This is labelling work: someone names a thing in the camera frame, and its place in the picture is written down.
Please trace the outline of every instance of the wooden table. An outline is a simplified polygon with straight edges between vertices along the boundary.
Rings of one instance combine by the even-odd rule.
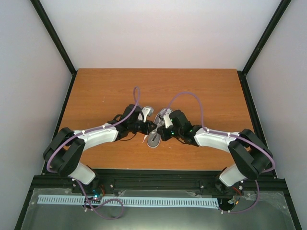
[[[204,107],[205,125],[223,131],[252,129],[235,69],[79,69],[61,127],[72,130],[100,126],[133,104],[133,87],[141,89],[141,106],[155,109],[149,119],[181,91],[194,92]],[[201,124],[200,109],[191,95],[181,95],[171,108],[180,109],[190,122]],[[151,149],[144,135],[85,151],[81,162],[92,168],[221,170],[233,163],[230,154],[183,145],[175,139]]]

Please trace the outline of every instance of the purple cable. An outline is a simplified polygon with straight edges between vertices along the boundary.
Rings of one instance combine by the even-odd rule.
[[[80,181],[78,181],[78,180],[76,180],[76,182],[79,184],[79,186],[80,186],[80,188],[81,188],[81,191],[82,191],[83,195],[85,196],[86,202],[89,204],[89,206],[91,207],[91,209],[92,209],[98,216],[100,216],[100,217],[103,218],[103,219],[113,220],[113,219],[118,219],[118,218],[120,218],[120,217],[123,215],[123,213],[124,213],[124,205],[123,205],[123,203],[122,203],[119,199],[110,199],[110,200],[107,200],[107,201],[105,201],[104,203],[100,204],[100,205],[97,206],[97,207],[93,207],[92,204],[91,204],[91,201],[89,200],[89,198],[88,198],[87,195],[86,195],[86,192],[85,192],[85,190],[84,190],[84,188],[83,188],[83,186],[82,186],[82,183],[81,183]],[[105,216],[103,216],[102,214],[100,214],[99,212],[96,211],[96,209],[101,208],[103,205],[105,205],[105,204],[107,204],[107,203],[109,203],[109,202],[111,202],[111,201],[117,201],[117,202],[119,202],[119,204],[120,204],[120,206],[121,206],[121,212],[120,212],[120,214],[119,214],[117,217],[112,217],[112,218],[110,218],[110,217],[105,217]]]
[[[138,90],[138,98],[135,102],[135,105],[133,107],[133,109],[131,110],[131,112],[122,120],[116,122],[115,124],[112,124],[112,125],[109,125],[109,126],[106,126],[106,127],[102,127],[102,126],[99,126],[99,127],[95,127],[95,128],[90,128],[88,130],[85,131],[85,133],[88,133],[88,132],[93,132],[93,131],[97,131],[97,130],[101,130],[101,129],[106,129],[106,128],[111,128],[111,127],[114,127],[114,126],[117,126],[119,125],[120,123],[124,122],[126,119],[128,119],[128,117],[130,117],[130,115],[134,112],[135,108],[138,106],[138,103],[140,101],[140,98],[141,98],[141,91],[140,91],[140,88],[138,86],[134,87],[133,89],[133,97],[135,99],[135,90]],[[80,135],[83,135],[82,132],[78,133],[78,134],[75,134],[73,135],[71,138],[68,138],[66,141],[64,141],[54,152],[53,154],[51,155],[51,157],[49,158],[48,162],[47,162],[47,170],[48,172],[50,173],[56,173],[56,171],[52,170],[50,168],[50,163],[52,162],[52,160],[54,159],[54,157],[57,155],[57,153],[67,144],[69,143],[71,140],[75,139],[76,137],[80,136]]]
[[[253,207],[256,206],[256,204],[259,202],[260,190],[259,190],[259,184],[258,184],[258,181],[257,181],[257,180],[255,180],[255,183],[256,183],[256,186],[257,186],[257,198],[256,198],[256,201],[255,201],[250,207],[248,207],[248,208],[246,208],[246,209],[244,209],[244,210],[235,211],[235,212],[230,211],[229,213],[232,213],[232,214],[239,214],[239,213],[242,213],[242,212],[249,211],[249,210],[251,210]]]
[[[166,113],[166,111],[170,108],[172,102],[180,95],[182,94],[190,94],[192,96],[194,96],[196,98],[196,100],[198,101],[198,104],[200,106],[200,109],[201,109],[201,126],[204,130],[207,130],[208,133],[212,133],[212,134],[217,134],[217,135],[222,135],[222,136],[225,136],[225,137],[228,137],[228,133],[226,132],[223,132],[223,131],[217,131],[217,130],[210,130],[208,129],[205,125],[204,125],[204,122],[203,122],[203,117],[204,117],[204,114],[203,114],[203,107],[202,107],[202,104],[201,104],[201,101],[200,99],[198,98],[198,96],[192,92],[180,92],[178,93],[175,97],[173,97],[173,99],[168,103],[167,105],[167,108],[165,110],[165,112],[162,114],[162,117],[164,116],[164,114]],[[233,135],[233,134],[230,134],[229,135],[230,137],[233,137],[233,138],[237,138],[237,139],[240,139],[246,143],[248,143],[249,145],[255,147],[256,149],[258,149],[260,152],[262,152],[269,160],[270,162],[272,163],[272,167],[270,167],[269,169],[266,169],[263,171],[263,173],[266,173],[266,172],[269,172],[269,171],[272,171],[273,169],[275,169],[275,161],[274,159],[265,151],[263,150],[262,148],[260,148],[258,145],[254,144],[253,142],[245,139],[245,138],[242,138],[240,136],[237,136],[237,135]]]

